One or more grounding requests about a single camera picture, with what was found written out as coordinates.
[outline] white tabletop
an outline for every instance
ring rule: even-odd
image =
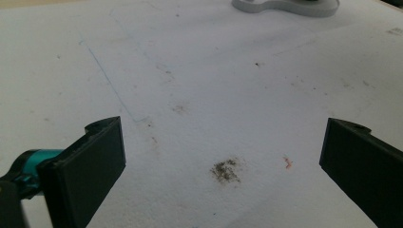
[[[28,149],[65,148],[122,116],[127,167],[88,227],[375,227],[318,161],[329,117],[403,149],[399,9],[2,2],[1,174]],[[227,160],[238,178],[219,182],[211,170]],[[31,227],[51,227],[43,197],[24,205]]]

